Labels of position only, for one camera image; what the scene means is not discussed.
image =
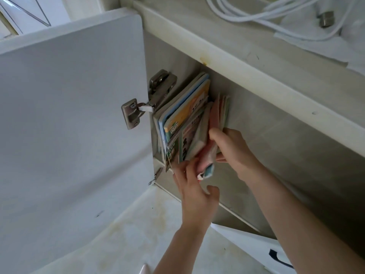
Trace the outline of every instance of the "pink object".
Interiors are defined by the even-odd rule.
[[[212,109],[210,110],[208,132],[212,128],[219,129],[219,110],[220,110],[219,99],[220,96],[218,95],[217,99],[215,100],[212,106]],[[196,168],[197,175],[203,173],[208,166],[214,163],[217,155],[217,148],[218,146],[215,143],[215,141],[209,138],[207,145],[199,152],[197,156],[199,158],[198,166]]]

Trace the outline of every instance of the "charging cable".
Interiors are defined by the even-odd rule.
[[[309,37],[305,35],[300,35],[298,33],[289,31],[279,25],[276,25],[270,21],[269,19],[274,19],[278,17],[285,16],[289,13],[298,11],[300,9],[303,9],[305,7],[311,6],[313,4],[318,3],[320,0],[277,0],[276,2],[273,2],[266,6],[263,9],[262,13],[257,14],[249,14],[246,13],[239,8],[236,8],[232,4],[230,4],[227,0],[216,0],[219,8],[219,10],[212,2],[212,0],[207,0],[207,3],[211,10],[218,15],[220,18],[225,19],[230,22],[248,22],[253,21],[257,22],[259,24],[262,24],[264,26],[267,26],[269,28],[274,29],[277,32],[283,33],[287,36],[307,40],[307,41],[324,41],[327,39],[330,39],[335,34],[339,32],[339,30],[344,25],[345,20],[349,16],[351,10],[353,9],[354,5],[356,4],[357,0],[351,0],[348,4],[348,7],[340,19],[340,21],[337,23],[337,25],[333,28],[333,30],[324,35],[324,36],[318,36],[318,37]]]

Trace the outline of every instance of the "white pointed object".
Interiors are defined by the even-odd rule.
[[[277,240],[217,224],[211,224],[211,227],[264,265],[272,273],[296,273]]]
[[[145,263],[142,267],[142,269],[140,270],[139,274],[150,274],[150,269],[148,267],[148,264]]]

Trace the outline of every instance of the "cabinet handle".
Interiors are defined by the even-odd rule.
[[[292,265],[290,265],[290,264],[288,264],[288,263],[285,263],[285,262],[282,262],[280,259],[278,259],[278,258],[277,258],[277,252],[276,252],[276,251],[274,251],[274,250],[270,249],[269,255],[270,255],[270,257],[272,257],[272,258],[273,258],[274,260],[276,260],[277,262],[280,262],[281,264],[283,264],[283,265],[285,265],[285,266],[287,266],[287,267],[290,267],[290,268],[293,268],[293,269],[294,269],[294,267],[293,267]]]

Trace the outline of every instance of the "cabinet door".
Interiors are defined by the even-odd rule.
[[[0,265],[28,273],[89,243],[154,178],[142,22],[119,9],[0,42]]]

